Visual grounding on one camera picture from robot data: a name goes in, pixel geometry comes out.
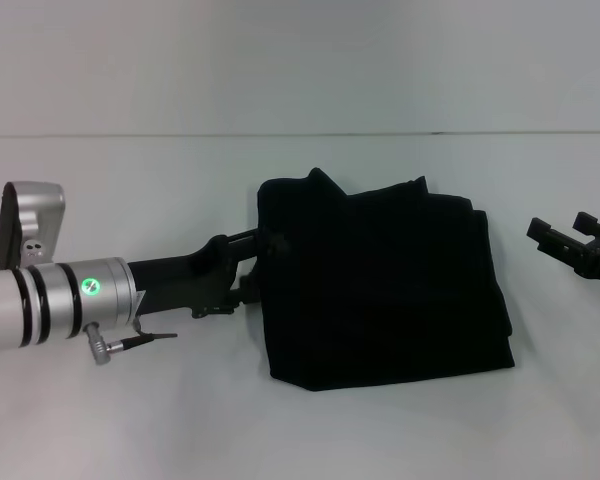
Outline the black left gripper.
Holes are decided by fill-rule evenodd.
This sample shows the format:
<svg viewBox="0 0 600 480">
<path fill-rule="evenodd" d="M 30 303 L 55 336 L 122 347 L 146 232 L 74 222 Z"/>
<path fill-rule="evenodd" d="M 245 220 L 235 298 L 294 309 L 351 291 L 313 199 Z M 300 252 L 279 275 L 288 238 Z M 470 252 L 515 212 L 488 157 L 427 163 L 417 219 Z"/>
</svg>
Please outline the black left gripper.
<svg viewBox="0 0 600 480">
<path fill-rule="evenodd" d="M 258 230 L 212 237 L 195 253 L 129 264 L 136 290 L 144 294 L 139 316 L 188 308 L 198 319 L 232 314 L 261 301 L 258 273 L 237 277 L 238 264 L 257 256 Z"/>
</svg>

